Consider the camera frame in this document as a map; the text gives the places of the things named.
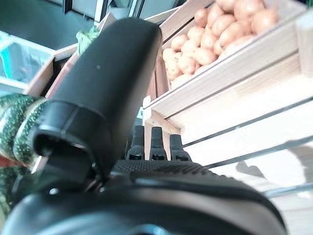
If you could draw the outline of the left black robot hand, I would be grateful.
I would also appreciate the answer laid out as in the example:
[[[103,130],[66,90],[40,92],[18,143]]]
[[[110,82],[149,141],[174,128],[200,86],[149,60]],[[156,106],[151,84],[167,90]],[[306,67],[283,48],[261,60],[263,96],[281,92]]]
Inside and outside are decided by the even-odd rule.
[[[243,182],[191,161],[179,135],[163,149],[135,126],[162,34],[118,20],[79,57],[52,97],[0,99],[3,235],[285,235],[278,209]]]

